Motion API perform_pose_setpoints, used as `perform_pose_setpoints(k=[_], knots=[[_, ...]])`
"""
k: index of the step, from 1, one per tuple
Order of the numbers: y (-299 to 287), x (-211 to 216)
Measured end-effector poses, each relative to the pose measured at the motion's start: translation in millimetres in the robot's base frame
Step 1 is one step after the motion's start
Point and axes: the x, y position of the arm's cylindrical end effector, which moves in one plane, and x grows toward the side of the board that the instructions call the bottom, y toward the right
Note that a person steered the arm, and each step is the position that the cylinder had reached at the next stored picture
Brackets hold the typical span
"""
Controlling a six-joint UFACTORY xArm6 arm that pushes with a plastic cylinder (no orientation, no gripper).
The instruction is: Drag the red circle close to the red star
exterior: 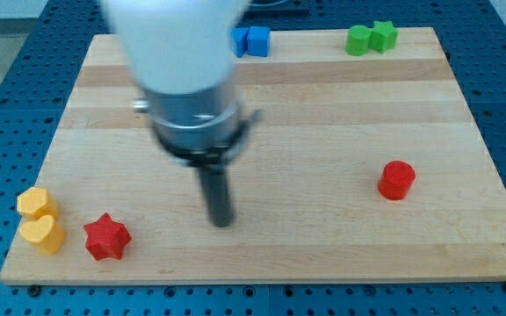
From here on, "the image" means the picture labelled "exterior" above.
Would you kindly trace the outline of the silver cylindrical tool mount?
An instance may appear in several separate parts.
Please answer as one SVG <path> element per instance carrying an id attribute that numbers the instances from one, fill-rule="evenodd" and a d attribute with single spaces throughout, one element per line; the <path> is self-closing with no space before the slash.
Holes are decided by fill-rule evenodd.
<path id="1" fill-rule="evenodd" d="M 250 130 L 262 117 L 259 110 L 244 116 L 232 77 L 189 93 L 142 92 L 141 110 L 155 138 L 187 167 L 227 167 L 246 148 Z"/>

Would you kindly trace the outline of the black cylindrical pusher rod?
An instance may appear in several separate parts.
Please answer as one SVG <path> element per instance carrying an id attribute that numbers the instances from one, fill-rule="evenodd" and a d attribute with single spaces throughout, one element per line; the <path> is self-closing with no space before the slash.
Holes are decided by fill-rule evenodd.
<path id="1" fill-rule="evenodd" d="M 234 220 L 234 207 L 225 169 L 198 169 L 200 188 L 208 217 L 217 227 L 225 227 Z"/>

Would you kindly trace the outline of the blue block behind arm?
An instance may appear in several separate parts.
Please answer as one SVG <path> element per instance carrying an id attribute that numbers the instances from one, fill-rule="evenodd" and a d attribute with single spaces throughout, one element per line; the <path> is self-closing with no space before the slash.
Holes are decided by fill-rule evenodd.
<path id="1" fill-rule="evenodd" d="M 230 32 L 233 41 L 233 53 L 237 58 L 242 58 L 248 51 L 248 27 L 235 27 Z"/>

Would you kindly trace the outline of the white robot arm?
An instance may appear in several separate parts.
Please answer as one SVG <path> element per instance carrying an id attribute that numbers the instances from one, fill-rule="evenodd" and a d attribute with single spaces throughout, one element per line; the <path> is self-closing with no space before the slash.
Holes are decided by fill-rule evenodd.
<path id="1" fill-rule="evenodd" d="M 260 111 L 242 113 L 231 30 L 247 1 L 103 0 L 143 93 L 157 142 L 197 171 L 214 226 L 235 218 L 226 169 L 246 146 Z"/>

